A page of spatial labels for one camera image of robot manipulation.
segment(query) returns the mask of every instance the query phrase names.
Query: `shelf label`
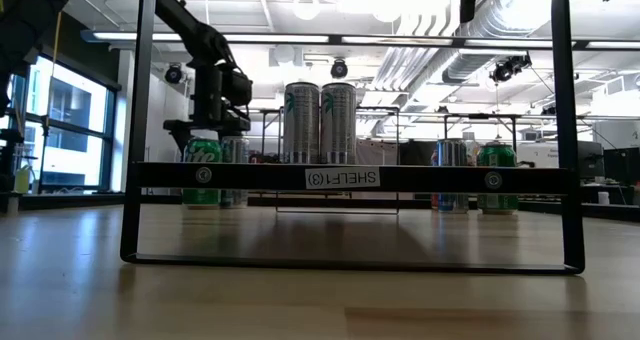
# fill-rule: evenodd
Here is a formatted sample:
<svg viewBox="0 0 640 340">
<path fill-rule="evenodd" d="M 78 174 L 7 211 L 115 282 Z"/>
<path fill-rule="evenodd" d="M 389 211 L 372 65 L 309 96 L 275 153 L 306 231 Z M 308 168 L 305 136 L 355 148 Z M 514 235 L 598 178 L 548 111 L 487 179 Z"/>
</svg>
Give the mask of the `shelf label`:
<svg viewBox="0 0 640 340">
<path fill-rule="evenodd" d="M 306 169 L 307 190 L 380 187 L 380 168 L 374 166 Z"/>
</svg>

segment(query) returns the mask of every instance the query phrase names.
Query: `can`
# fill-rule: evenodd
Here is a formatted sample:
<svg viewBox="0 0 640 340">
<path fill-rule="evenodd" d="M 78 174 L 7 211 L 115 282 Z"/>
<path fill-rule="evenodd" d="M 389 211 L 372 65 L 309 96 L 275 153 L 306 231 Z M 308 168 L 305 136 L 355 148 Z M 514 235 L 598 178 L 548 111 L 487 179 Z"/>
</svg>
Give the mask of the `can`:
<svg viewBox="0 0 640 340">
<path fill-rule="evenodd" d="M 319 153 L 320 90 L 311 83 L 285 87 L 284 162 L 317 164 Z"/>
<path fill-rule="evenodd" d="M 222 139 L 222 162 L 226 164 L 249 163 L 249 140 L 242 136 L 227 136 Z M 222 190 L 220 207 L 242 208 L 247 206 L 247 190 Z"/>
<path fill-rule="evenodd" d="M 438 166 L 438 148 L 434 149 L 433 154 L 431 154 L 431 166 Z M 433 210 L 438 210 L 438 197 L 438 193 L 431 194 L 431 208 Z"/>
<path fill-rule="evenodd" d="M 184 149 L 184 162 L 219 163 L 222 160 L 216 140 L 193 138 Z M 182 203 L 189 208 L 217 208 L 220 206 L 218 189 L 183 189 Z"/>
<path fill-rule="evenodd" d="M 346 83 L 322 87 L 320 110 L 320 161 L 355 164 L 356 88 Z"/>
<path fill-rule="evenodd" d="M 490 142 L 482 147 L 476 162 L 478 166 L 515 167 L 516 153 L 511 145 Z M 518 196 L 479 194 L 478 209 L 484 214 L 511 215 L 518 210 Z"/>
<path fill-rule="evenodd" d="M 438 166 L 467 166 L 467 146 L 462 139 L 438 140 Z M 438 195 L 438 211 L 464 214 L 469 210 L 467 194 Z"/>
</svg>

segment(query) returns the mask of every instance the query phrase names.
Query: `tall silver can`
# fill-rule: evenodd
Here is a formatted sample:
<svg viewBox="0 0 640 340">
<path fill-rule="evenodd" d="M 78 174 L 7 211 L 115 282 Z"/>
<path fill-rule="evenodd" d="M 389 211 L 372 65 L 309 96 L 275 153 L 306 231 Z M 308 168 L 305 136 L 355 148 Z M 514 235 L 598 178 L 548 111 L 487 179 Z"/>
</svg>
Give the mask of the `tall silver can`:
<svg viewBox="0 0 640 340">
<path fill-rule="evenodd" d="M 249 163 L 249 140 L 242 136 L 227 136 L 220 143 L 222 148 L 222 162 L 227 164 Z M 220 207 L 242 208 L 247 206 L 248 191 L 225 189 L 222 190 Z"/>
<path fill-rule="evenodd" d="M 462 139 L 438 140 L 438 166 L 467 166 L 467 146 Z M 469 210 L 467 194 L 440 194 L 438 211 L 464 214 Z"/>
<path fill-rule="evenodd" d="M 320 159 L 325 164 L 354 164 L 356 154 L 356 88 L 332 83 L 322 87 Z"/>
<path fill-rule="evenodd" d="M 319 151 L 320 90 L 311 83 L 285 87 L 284 162 L 316 164 Z"/>
</svg>

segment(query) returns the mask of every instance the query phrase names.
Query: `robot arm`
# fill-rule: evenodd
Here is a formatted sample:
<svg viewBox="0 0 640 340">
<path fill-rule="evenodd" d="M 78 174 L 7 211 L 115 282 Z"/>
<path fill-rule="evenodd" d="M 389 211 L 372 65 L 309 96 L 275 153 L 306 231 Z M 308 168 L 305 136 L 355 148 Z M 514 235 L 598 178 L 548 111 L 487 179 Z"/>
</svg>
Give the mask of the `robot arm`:
<svg viewBox="0 0 640 340">
<path fill-rule="evenodd" d="M 5 0 L 0 14 L 0 89 L 6 89 L 11 72 L 56 22 L 69 0 Z M 251 101 L 252 82 L 238 67 L 222 34 L 198 21 L 178 0 L 156 0 L 156 15 L 182 38 L 196 70 L 194 116 L 180 122 L 181 129 L 216 131 L 249 130 L 250 121 L 236 107 Z M 0 91 L 0 117 L 9 99 Z M 165 129 L 171 129 L 171 123 Z"/>
</svg>

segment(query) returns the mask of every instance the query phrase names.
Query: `green soda can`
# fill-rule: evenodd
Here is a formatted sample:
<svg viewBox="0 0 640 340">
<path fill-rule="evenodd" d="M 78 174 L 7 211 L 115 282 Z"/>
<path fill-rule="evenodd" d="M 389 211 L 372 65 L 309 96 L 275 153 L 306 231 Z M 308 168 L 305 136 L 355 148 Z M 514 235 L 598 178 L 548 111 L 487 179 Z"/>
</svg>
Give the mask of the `green soda can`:
<svg viewBox="0 0 640 340">
<path fill-rule="evenodd" d="M 184 149 L 184 162 L 222 162 L 220 145 L 216 140 L 193 138 Z M 183 189 L 182 203 L 189 208 L 212 208 L 220 206 L 218 189 Z"/>
<path fill-rule="evenodd" d="M 490 142 L 480 150 L 477 164 L 489 167 L 516 167 L 516 153 L 511 145 Z M 518 196 L 480 194 L 478 209 L 482 209 L 484 214 L 511 215 L 518 210 Z"/>
</svg>

